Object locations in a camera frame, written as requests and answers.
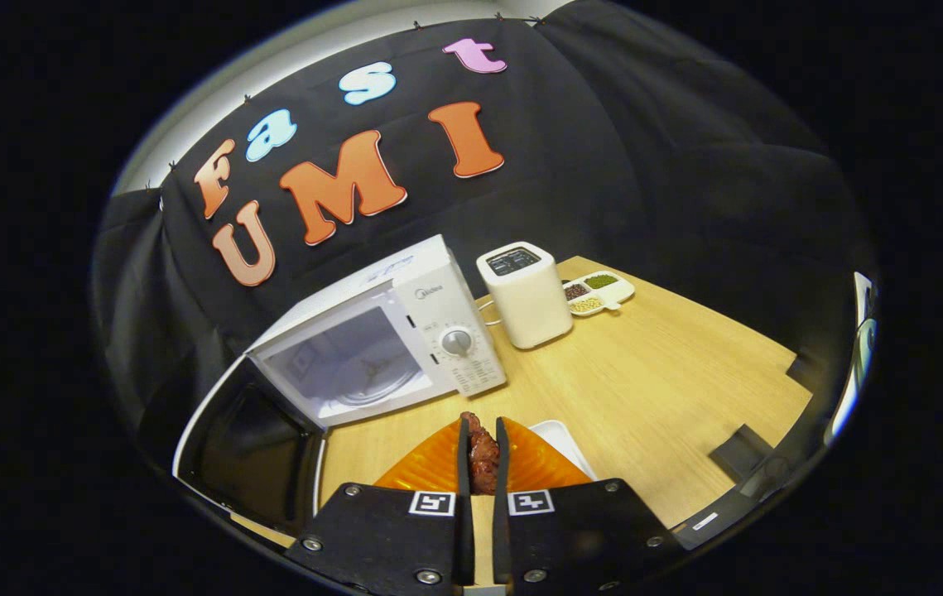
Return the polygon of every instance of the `white microwave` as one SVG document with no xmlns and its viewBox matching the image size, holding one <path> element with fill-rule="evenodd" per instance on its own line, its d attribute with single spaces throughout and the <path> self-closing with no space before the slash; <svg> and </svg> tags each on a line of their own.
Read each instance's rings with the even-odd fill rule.
<svg viewBox="0 0 943 596">
<path fill-rule="evenodd" d="M 199 404 L 172 473 L 232 512 L 290 529 L 298 516 L 275 505 L 285 499 L 252 494 L 278 488 L 252 484 L 262 481 L 260 471 L 290 475 L 292 467 L 301 480 L 291 476 L 286 493 L 302 493 L 312 476 L 319 482 L 323 441 L 305 437 L 323 439 L 336 424 L 505 382 L 467 281 L 435 235 L 317 291 L 279 318 Z M 288 448 L 275 446 L 285 441 Z M 236 469 L 254 457 L 261 460 L 258 472 Z"/>
</svg>

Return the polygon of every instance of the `white toaster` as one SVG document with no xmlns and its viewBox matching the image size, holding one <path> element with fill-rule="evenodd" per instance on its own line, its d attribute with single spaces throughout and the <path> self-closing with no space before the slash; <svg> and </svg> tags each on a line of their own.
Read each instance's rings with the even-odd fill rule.
<svg viewBox="0 0 943 596">
<path fill-rule="evenodd" d="M 483 254 L 475 264 L 514 347 L 535 347 L 573 327 L 551 254 L 529 242 L 513 242 Z"/>
</svg>

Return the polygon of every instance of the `white sectioned dish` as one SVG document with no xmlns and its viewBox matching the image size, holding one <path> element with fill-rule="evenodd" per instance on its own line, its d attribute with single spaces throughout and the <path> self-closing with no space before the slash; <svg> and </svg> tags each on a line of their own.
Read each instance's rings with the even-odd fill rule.
<svg viewBox="0 0 943 596">
<path fill-rule="evenodd" d="M 559 453 L 563 454 L 563 457 L 569 459 L 571 464 L 577 465 L 578 469 L 585 472 L 585 475 L 589 478 L 599 480 L 599 478 L 596 478 L 596 472 L 593 472 L 591 465 L 589 465 L 589 461 L 581 455 L 581 449 L 578 449 L 574 437 L 570 436 L 566 424 L 559 420 L 546 420 L 536 423 L 529 429 L 534 430 L 536 436 L 544 439 L 547 444 L 554 446 Z"/>
<path fill-rule="evenodd" d="M 607 286 L 596 288 L 593 290 L 589 284 L 585 283 L 585 280 L 591 278 L 592 276 L 607 275 L 613 276 L 615 282 L 607 284 Z M 563 284 L 563 290 L 566 290 L 567 287 L 571 286 L 583 286 L 586 290 L 589 291 L 587 294 L 582 294 L 576 298 L 570 299 L 566 302 L 567 306 L 573 305 L 575 302 L 581 302 L 582 300 L 588 300 L 589 298 L 596 298 L 600 302 L 603 302 L 601 306 L 592 310 L 585 310 L 585 312 L 577 312 L 573 308 L 570 309 L 570 313 L 579 317 L 588 317 L 589 315 L 595 315 L 603 309 L 608 310 L 618 310 L 620 308 L 619 302 L 629 299 L 633 295 L 633 292 L 637 289 L 633 287 L 633 283 L 629 283 L 625 278 L 616 274 L 616 272 L 591 272 L 587 276 L 580 276 L 580 278 L 572 279 L 569 282 Z"/>
</svg>

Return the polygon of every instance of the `orange letter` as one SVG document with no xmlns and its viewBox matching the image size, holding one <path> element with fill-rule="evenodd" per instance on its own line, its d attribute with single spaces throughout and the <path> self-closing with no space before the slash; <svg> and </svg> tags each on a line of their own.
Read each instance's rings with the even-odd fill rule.
<svg viewBox="0 0 943 596">
<path fill-rule="evenodd" d="M 379 156 L 381 136 L 379 131 L 366 131 L 346 139 L 339 149 L 334 176 L 308 161 L 283 174 L 279 185 L 294 195 L 306 222 L 306 244 L 320 244 L 335 233 L 335 223 L 324 219 L 320 208 L 344 224 L 354 221 L 354 192 L 361 195 L 358 211 L 365 216 L 379 214 L 406 199 L 408 193 L 394 184 Z"/>
<path fill-rule="evenodd" d="M 449 144 L 456 154 L 453 174 L 459 178 L 478 176 L 504 166 L 504 156 L 489 148 L 479 127 L 475 114 L 481 110 L 482 106 L 475 102 L 460 102 L 435 108 L 426 115 L 431 122 L 441 124 L 449 135 Z"/>
<path fill-rule="evenodd" d="M 236 148 L 236 141 L 228 139 L 217 147 L 217 151 L 209 156 L 209 161 L 203 163 L 199 168 L 199 173 L 195 174 L 195 183 L 203 192 L 203 201 L 206 201 L 207 219 L 213 218 L 214 212 L 224 203 L 226 196 L 229 196 L 229 187 L 222 186 L 221 180 L 228 180 L 232 167 L 229 166 L 229 159 L 225 157 Z"/>
<path fill-rule="evenodd" d="M 252 200 L 245 204 L 239 210 L 239 214 L 236 214 L 236 222 L 247 227 L 248 233 L 251 234 L 254 248 L 258 250 L 258 262 L 249 265 L 247 259 L 243 259 L 243 254 L 239 252 L 236 241 L 232 238 L 235 228 L 231 223 L 222 227 L 214 235 L 214 248 L 221 251 L 224 264 L 229 265 L 229 271 L 235 276 L 237 282 L 244 286 L 258 286 L 259 283 L 269 279 L 276 266 L 276 254 L 273 252 L 266 230 L 262 227 L 262 220 L 258 218 L 258 201 Z"/>
</svg>

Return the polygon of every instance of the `sausage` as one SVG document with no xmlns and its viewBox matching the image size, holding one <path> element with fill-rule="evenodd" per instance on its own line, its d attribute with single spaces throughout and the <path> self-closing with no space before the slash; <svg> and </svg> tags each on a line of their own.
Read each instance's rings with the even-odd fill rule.
<svg viewBox="0 0 943 596">
<path fill-rule="evenodd" d="M 468 471 L 471 474 L 471 494 L 497 493 L 497 470 L 501 464 L 501 449 L 482 427 L 479 417 L 470 411 L 460 414 L 468 421 Z"/>
</svg>

